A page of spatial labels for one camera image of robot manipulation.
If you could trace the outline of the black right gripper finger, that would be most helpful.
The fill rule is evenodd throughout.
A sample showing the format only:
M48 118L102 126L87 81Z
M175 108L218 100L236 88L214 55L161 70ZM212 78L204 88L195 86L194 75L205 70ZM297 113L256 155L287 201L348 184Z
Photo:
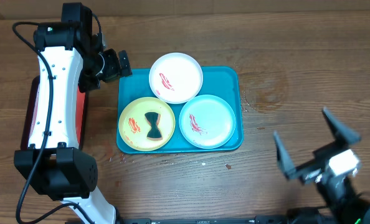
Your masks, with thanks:
M280 139L277 131L273 132L273 138L275 141L275 147L277 152L277 166L283 173L283 175L289 179L296 179L296 167L288 153L285 149L284 143Z
M322 109L322 114L336 141L347 145L353 145L360 142L360 134L342 123L327 107Z

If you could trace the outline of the white plate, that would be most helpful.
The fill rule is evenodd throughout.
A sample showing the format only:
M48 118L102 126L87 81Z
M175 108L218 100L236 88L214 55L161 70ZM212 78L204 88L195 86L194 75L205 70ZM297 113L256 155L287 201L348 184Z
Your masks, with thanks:
M194 98L202 88L203 79L199 63L179 52L161 56L149 71L152 92L170 104L182 104Z

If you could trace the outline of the yellow-green plate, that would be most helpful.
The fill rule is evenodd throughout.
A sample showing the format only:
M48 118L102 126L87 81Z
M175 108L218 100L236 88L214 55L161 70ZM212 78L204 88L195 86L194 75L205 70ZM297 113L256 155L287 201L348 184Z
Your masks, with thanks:
M146 136L151 129L145 113L156 112L161 115L159 129L162 140L151 141ZM142 97L125 107L118 120L119 134L122 140L137 151L154 151L163 147L172 137L176 120L171 107L154 97Z

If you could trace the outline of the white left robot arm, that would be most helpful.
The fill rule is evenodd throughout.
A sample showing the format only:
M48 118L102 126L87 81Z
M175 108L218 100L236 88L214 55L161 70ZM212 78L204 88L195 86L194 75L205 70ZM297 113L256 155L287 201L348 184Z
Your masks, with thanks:
M127 53L106 48L102 32L92 32L97 21L87 6L68 2L60 21L36 23L29 47L40 74L32 82L14 165L25 190L71 208L81 223L122 223L97 186L95 158L82 151L88 92L132 73Z

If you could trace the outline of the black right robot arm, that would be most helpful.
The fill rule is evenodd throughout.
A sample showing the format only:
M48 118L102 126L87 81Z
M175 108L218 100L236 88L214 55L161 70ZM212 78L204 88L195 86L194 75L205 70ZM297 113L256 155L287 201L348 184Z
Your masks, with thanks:
M279 134L273 132L278 168L288 180L316 184L336 223L370 223L370 202L355 192L349 178L361 167L361 161L350 148L360 142L361 136L328 108L324 107L322 114L334 141L315 150L314 158L299 166L294 165Z

